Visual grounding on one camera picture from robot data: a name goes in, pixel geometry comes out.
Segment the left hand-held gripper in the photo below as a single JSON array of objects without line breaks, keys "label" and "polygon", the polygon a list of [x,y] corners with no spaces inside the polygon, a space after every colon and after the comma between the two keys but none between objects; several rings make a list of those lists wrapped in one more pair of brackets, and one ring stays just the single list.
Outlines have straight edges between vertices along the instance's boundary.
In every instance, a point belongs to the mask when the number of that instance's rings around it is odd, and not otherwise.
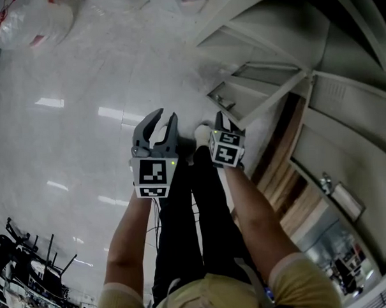
[{"label": "left hand-held gripper", "polygon": [[178,142],[178,117],[173,113],[167,122],[164,139],[150,148],[150,137],[161,119],[163,109],[149,113],[138,123],[133,132],[133,148],[130,168],[133,173],[133,185],[139,198],[166,198],[179,157],[176,151]]}]

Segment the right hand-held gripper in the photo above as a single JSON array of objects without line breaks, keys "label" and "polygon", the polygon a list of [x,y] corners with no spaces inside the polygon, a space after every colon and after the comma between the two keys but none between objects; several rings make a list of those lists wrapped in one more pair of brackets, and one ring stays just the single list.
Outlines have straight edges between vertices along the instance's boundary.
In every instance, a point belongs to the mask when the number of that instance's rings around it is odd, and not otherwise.
[{"label": "right hand-held gripper", "polygon": [[244,155],[245,137],[243,130],[238,128],[230,119],[227,119],[230,127],[224,130],[223,114],[217,112],[214,121],[215,130],[212,130],[209,151],[212,162],[217,165],[237,167]]}]

